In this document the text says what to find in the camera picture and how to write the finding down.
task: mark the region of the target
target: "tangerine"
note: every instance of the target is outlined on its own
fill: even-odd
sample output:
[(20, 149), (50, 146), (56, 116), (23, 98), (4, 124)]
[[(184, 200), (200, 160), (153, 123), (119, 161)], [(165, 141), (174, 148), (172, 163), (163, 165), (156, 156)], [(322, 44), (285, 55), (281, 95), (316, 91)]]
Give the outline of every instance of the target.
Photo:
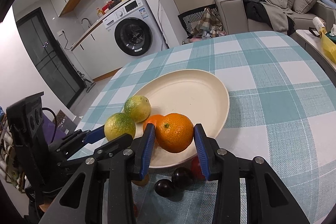
[(158, 144), (170, 153), (184, 151), (193, 141), (194, 125), (185, 115), (170, 113), (156, 127)]
[(158, 121), (161, 120), (162, 118), (163, 118), (163, 115), (161, 114), (149, 116), (147, 120), (143, 122), (143, 126), (142, 126), (143, 131), (145, 132), (145, 129), (148, 123), (152, 123), (156, 127)]

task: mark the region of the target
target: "plaid cloth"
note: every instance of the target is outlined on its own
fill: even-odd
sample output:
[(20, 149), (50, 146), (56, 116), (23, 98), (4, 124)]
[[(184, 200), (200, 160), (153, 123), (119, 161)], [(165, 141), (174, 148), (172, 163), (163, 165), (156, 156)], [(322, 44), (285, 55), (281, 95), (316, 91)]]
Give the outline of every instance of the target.
[[(237, 157), (264, 157), (310, 223), (327, 215), (336, 202), (336, 88), (311, 56), (284, 34), (216, 37), (137, 59), (105, 86), (78, 128), (103, 125), (149, 81), (191, 68), (215, 74), (229, 90), (230, 112), (216, 138), (219, 146)], [(75, 157), (91, 155), (103, 142), (86, 145)], [(153, 192), (154, 183), (171, 174), (154, 170), (146, 187), (133, 186), (138, 223), (211, 223), (216, 182), (196, 184), (180, 201), (171, 201)], [(241, 223), (246, 223), (244, 180)]]
[(206, 31), (210, 33), (210, 37), (220, 37), (226, 35), (226, 32), (223, 31), (223, 23), (219, 18), (211, 11), (209, 7), (204, 9), (204, 14), (199, 20), (199, 23), (192, 30), (193, 35), (203, 34)]

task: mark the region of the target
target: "screw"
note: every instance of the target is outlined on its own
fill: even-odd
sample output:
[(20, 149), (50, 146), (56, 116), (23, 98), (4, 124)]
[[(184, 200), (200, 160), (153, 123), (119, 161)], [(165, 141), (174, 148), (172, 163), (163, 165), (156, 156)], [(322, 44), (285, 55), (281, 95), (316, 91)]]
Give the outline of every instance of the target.
[(219, 148), (217, 150), (217, 154), (219, 154), (219, 155), (225, 155), (226, 153), (227, 153), (227, 151), (224, 148)]
[(129, 156), (129, 155), (131, 155), (133, 153), (133, 150), (132, 149), (129, 149), (129, 148), (127, 148), (127, 149), (125, 149), (124, 151), (123, 151), (123, 154), (125, 155), (125, 156)]
[(86, 164), (93, 164), (95, 162), (95, 159), (94, 158), (87, 158), (86, 160), (85, 160), (85, 163)]
[(265, 161), (262, 157), (256, 157), (254, 160), (255, 160), (255, 162), (258, 163), (258, 164), (263, 164), (264, 161)]

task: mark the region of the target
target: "lime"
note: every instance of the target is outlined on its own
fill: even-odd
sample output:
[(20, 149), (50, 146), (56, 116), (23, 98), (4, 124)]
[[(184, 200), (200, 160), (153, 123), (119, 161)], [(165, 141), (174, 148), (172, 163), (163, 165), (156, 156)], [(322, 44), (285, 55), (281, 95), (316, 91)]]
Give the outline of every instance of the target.
[(108, 141), (127, 133), (134, 138), (135, 123), (126, 113), (115, 113), (107, 119), (104, 126), (105, 137)]
[(145, 96), (134, 95), (125, 102), (124, 112), (128, 113), (135, 122), (142, 122), (148, 118), (151, 104)]

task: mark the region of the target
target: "small table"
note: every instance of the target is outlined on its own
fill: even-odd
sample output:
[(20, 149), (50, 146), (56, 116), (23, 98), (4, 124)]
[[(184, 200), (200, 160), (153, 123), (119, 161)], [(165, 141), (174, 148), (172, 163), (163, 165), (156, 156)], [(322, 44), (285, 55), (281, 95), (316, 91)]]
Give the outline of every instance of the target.
[(306, 42), (304, 49), (325, 71), (333, 84), (336, 85), (336, 64), (325, 56), (321, 47), (321, 39), (313, 36), (308, 30), (296, 30), (296, 33)]

